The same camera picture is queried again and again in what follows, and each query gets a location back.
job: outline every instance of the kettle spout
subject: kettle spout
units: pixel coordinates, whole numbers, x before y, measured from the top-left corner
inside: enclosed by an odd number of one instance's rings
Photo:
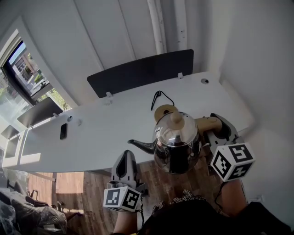
[[[128,144],[132,144],[139,149],[142,149],[144,152],[149,153],[149,154],[154,154],[155,152],[155,146],[157,143],[157,139],[153,143],[143,143],[139,142],[137,140],[129,140]]]

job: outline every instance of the kettle lid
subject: kettle lid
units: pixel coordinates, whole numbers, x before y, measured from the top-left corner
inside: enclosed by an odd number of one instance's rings
[[[155,126],[156,137],[165,145],[182,146],[194,140],[198,132],[195,120],[183,112],[169,112]]]

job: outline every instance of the black cable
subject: black cable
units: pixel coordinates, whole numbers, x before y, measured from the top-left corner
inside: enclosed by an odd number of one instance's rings
[[[160,91],[159,90],[159,91],[156,91],[156,93],[155,93],[155,95],[153,97],[153,101],[152,101],[152,105],[151,105],[151,111],[152,111],[152,109],[154,107],[154,104],[155,104],[155,101],[156,101],[157,97],[160,97],[161,96],[161,93],[164,94],[165,97],[168,98],[173,103],[173,106],[175,106],[175,103],[172,101],[172,99],[169,98],[163,91]]]
[[[218,192],[218,194],[217,194],[217,196],[216,196],[216,198],[215,198],[215,203],[216,203],[216,205],[218,205],[219,206],[219,211],[218,211],[218,213],[220,213],[221,211],[222,211],[222,206],[219,204],[219,203],[217,203],[216,202],[216,200],[217,200],[217,198],[221,195],[221,190],[222,190],[222,188],[223,188],[223,186],[226,184],[226,182],[222,182],[222,184],[221,184],[221,186],[220,186],[220,190],[219,190],[219,192]]]

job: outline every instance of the kettle handle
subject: kettle handle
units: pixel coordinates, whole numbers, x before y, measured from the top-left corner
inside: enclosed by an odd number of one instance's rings
[[[204,131],[216,130],[221,131],[222,123],[217,117],[202,117],[195,119],[195,124],[198,126],[198,132],[202,136]]]

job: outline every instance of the person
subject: person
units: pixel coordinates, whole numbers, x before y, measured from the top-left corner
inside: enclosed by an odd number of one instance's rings
[[[114,235],[169,234],[289,234],[290,227],[275,218],[258,202],[249,205],[239,179],[222,184],[222,210],[218,213],[198,197],[158,209],[137,230],[137,213],[119,212]]]

